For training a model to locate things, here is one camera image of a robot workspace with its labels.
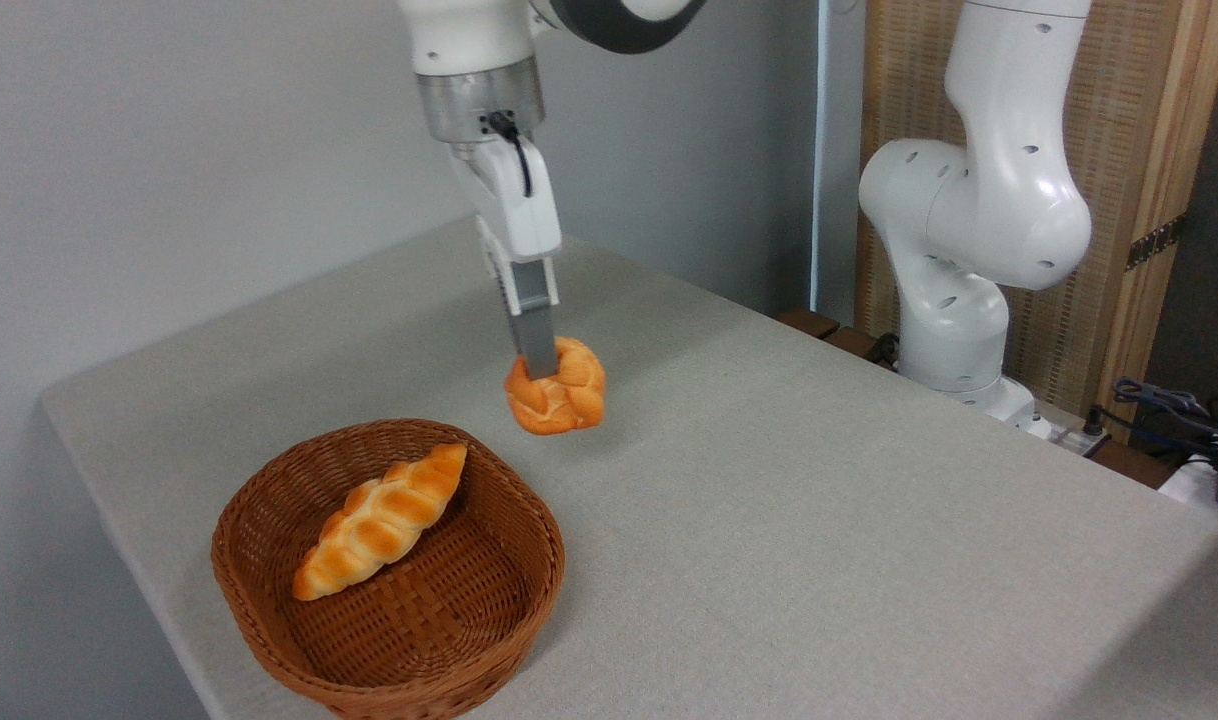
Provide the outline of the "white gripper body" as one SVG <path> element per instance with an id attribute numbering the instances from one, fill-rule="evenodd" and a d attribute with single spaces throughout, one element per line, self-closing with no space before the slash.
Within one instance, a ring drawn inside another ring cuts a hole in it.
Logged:
<path id="1" fill-rule="evenodd" d="M 549 258 L 561 229 L 544 156 L 527 136 L 452 146 L 452 168 L 513 263 Z"/>

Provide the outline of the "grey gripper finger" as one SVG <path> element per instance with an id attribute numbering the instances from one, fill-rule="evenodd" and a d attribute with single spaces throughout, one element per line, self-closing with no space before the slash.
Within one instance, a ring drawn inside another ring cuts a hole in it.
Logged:
<path id="1" fill-rule="evenodd" d="M 507 320 L 512 323 L 516 314 L 512 311 L 510 291 L 508 278 L 509 269 L 509 256 L 507 255 L 503 246 L 501 246 L 499 238 L 495 236 L 493 229 L 490 228 L 484 214 L 476 214 L 475 223 L 477 228 L 477 240 L 480 240 L 480 246 L 484 253 L 484 258 L 487 266 L 487 273 L 495 279 L 496 288 L 498 288 L 501 295 L 501 306 L 503 306 Z"/>
<path id="2" fill-rule="evenodd" d="M 516 355 L 531 381 L 558 372 L 553 309 L 559 305 L 551 258 L 507 264 L 507 305 Z"/>

